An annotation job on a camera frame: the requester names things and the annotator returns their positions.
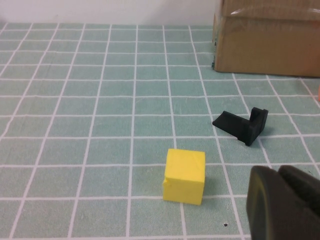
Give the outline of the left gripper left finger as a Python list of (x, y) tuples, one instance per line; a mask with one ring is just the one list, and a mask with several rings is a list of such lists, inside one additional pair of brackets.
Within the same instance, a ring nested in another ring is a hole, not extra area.
[(246, 213), (253, 240), (320, 238), (320, 215), (295, 194), (278, 170), (251, 168)]

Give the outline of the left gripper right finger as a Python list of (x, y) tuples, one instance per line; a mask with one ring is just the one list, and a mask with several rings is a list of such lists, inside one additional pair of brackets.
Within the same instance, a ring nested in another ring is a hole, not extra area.
[(319, 216), (320, 180), (292, 165), (282, 165), (278, 173), (295, 194)]

